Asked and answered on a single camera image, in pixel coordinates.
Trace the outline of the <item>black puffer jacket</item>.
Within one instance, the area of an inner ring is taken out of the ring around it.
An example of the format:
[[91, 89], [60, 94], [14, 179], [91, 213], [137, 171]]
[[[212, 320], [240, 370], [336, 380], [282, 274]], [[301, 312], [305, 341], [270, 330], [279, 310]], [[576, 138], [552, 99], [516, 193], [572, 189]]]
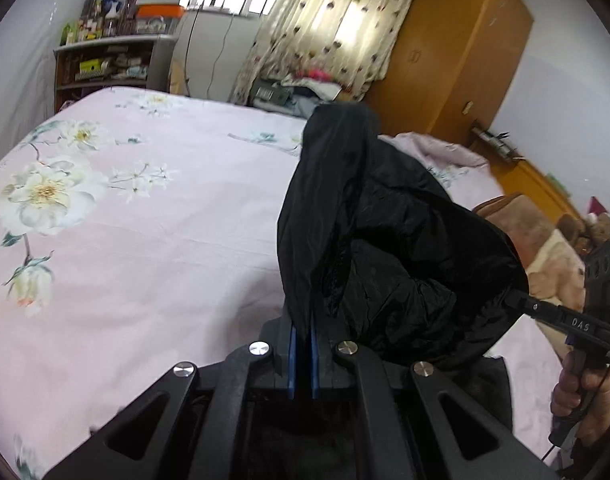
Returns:
[[381, 360], [433, 364], [511, 426], [509, 374], [488, 352], [518, 319], [506, 297], [528, 289], [518, 252], [379, 132], [361, 104], [324, 104], [306, 122], [278, 221], [297, 333], [336, 318]]

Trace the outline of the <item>clothes pile by window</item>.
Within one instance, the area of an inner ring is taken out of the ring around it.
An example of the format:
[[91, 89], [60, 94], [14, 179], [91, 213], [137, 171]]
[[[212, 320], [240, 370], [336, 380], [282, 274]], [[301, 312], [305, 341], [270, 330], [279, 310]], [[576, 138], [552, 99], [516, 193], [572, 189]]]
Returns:
[[317, 107], [337, 101], [342, 87], [310, 77], [257, 78], [247, 104], [258, 110], [296, 118], [309, 118]]

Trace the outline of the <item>brown bear print pillow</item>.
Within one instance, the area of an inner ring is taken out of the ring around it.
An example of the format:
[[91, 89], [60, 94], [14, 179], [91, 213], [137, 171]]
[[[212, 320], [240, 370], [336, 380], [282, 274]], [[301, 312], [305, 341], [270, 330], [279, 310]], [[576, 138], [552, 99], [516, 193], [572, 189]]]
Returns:
[[585, 263], [529, 197], [499, 196], [478, 205], [474, 211], [510, 237], [533, 297], [579, 312], [584, 310]]

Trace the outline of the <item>brown teddy bear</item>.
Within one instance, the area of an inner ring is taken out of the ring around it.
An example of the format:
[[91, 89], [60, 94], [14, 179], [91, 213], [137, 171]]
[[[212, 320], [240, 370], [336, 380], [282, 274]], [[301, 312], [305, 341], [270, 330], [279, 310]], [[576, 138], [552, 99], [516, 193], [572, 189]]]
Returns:
[[582, 257], [610, 242], [610, 215], [607, 212], [588, 214], [585, 219], [563, 214], [556, 228]]

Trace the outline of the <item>wooden headboard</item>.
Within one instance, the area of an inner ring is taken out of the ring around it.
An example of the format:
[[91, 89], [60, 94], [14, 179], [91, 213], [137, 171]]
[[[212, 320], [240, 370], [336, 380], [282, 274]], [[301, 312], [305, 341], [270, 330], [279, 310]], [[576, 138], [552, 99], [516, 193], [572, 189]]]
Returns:
[[488, 160], [492, 175], [506, 194], [528, 196], [553, 223], [563, 214], [582, 218], [562, 192], [528, 160], [507, 162], [481, 140], [474, 140], [469, 149]]

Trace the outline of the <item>pink floral bed sheet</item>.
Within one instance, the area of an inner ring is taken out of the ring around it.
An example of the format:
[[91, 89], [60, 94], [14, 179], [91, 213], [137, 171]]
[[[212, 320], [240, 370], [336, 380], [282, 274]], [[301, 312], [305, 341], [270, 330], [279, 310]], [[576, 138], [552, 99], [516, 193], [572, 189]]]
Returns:
[[279, 314], [303, 126], [116, 88], [2, 159], [2, 474], [42, 478], [172, 364], [214, 362]]

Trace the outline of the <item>wooden wardrobe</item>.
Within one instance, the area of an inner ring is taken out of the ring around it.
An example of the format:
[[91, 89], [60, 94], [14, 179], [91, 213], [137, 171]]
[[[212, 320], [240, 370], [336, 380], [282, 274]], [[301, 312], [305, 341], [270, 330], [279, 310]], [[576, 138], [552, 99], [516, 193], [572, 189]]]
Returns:
[[523, 0], [413, 0], [364, 97], [383, 133], [470, 145], [495, 119], [533, 26]]

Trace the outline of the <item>wooden shelf unit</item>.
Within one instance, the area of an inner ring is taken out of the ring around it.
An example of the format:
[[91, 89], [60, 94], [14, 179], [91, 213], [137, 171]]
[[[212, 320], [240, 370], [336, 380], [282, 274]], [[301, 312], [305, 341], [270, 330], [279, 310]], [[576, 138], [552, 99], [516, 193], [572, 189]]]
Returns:
[[104, 88], [166, 92], [176, 43], [177, 37], [171, 35], [129, 35], [55, 48], [55, 113]]

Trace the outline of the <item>heart pattern curtain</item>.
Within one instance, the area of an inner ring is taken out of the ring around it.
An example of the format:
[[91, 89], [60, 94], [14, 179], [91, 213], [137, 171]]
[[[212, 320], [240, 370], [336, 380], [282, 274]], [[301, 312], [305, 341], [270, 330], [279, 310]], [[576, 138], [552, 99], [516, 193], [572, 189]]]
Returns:
[[229, 101], [258, 79], [322, 73], [354, 101], [382, 80], [413, 0], [277, 0], [262, 19]]

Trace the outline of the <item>orange storage box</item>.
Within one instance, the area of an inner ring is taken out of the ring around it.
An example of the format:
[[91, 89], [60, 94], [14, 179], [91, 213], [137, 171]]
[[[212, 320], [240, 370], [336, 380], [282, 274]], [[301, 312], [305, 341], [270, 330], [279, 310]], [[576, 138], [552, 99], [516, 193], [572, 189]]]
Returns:
[[174, 18], [178, 20], [183, 17], [186, 9], [178, 4], [155, 3], [138, 6], [137, 18]]

